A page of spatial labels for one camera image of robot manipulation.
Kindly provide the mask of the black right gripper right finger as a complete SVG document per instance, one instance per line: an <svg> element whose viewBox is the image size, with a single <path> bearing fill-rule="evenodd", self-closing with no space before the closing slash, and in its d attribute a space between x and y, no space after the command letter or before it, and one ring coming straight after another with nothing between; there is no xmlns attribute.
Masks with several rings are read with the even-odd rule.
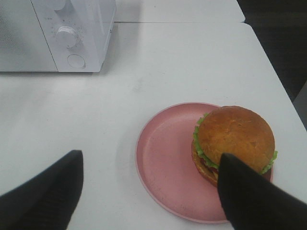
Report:
<svg viewBox="0 0 307 230"><path fill-rule="evenodd" d="M307 205L259 175L236 156L221 156L218 195L236 230L305 230Z"/></svg>

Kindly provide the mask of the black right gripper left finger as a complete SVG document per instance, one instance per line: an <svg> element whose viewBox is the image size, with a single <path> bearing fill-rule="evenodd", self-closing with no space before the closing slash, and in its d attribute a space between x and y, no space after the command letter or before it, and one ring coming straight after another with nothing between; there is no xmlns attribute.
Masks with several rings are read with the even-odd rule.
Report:
<svg viewBox="0 0 307 230"><path fill-rule="evenodd" d="M65 230L83 189L83 153L72 150L0 197L2 230Z"/></svg>

